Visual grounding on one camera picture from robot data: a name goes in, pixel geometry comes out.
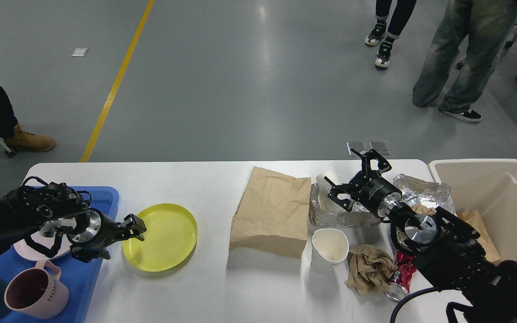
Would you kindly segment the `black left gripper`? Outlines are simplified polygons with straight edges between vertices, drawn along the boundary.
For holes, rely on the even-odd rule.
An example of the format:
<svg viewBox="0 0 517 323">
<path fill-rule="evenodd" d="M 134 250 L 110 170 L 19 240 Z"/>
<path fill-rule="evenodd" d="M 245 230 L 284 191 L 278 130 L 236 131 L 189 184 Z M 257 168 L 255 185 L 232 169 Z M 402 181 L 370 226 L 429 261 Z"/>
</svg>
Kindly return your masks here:
<svg viewBox="0 0 517 323">
<path fill-rule="evenodd" d="M 74 217 L 76 225 L 70 233 L 70 253 L 80 262 L 94 259 L 110 260 L 108 246 L 132 238 L 145 241 L 147 231 L 143 219 L 135 214 L 128 214 L 123 222 L 115 222 L 97 209 L 88 209 Z"/>
</svg>

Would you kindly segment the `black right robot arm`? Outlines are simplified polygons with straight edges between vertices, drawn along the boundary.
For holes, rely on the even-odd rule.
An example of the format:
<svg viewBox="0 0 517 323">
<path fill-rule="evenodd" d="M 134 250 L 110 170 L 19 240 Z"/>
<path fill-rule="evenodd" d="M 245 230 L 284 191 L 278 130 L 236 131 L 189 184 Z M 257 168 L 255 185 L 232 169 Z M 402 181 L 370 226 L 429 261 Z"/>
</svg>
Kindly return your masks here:
<svg viewBox="0 0 517 323">
<path fill-rule="evenodd" d="M 431 292 L 459 290 L 470 302 L 449 302 L 447 320 L 457 322 L 461 311 L 468 323 L 517 323 L 517 262 L 494 265 L 477 239 L 480 233 L 443 207 L 433 215 L 418 214 L 402 200 L 402 192 L 382 177 L 390 163 L 378 151 L 356 153 L 361 170 L 348 183 L 330 179 L 328 197 L 346 211 L 360 203 L 382 223 L 390 224 L 394 247 L 413 256 L 415 268 L 430 288 L 404 297 L 390 315 L 394 323 L 410 300 Z"/>
</svg>

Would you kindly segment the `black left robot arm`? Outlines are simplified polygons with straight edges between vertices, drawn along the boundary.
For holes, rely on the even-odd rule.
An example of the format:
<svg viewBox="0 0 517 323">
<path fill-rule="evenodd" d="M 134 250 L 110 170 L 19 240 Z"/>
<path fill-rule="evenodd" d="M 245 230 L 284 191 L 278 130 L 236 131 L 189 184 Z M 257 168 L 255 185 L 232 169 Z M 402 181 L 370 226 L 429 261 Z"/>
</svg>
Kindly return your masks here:
<svg viewBox="0 0 517 323">
<path fill-rule="evenodd" d="M 107 247 L 132 238 L 144 240 L 142 219 L 129 214 L 121 223 L 91 207 L 92 195 L 66 183 L 40 187 L 22 183 L 0 199 L 0 255 L 18 241 L 51 258 L 59 252 L 64 236 L 72 257 L 81 262 L 110 259 Z"/>
</svg>

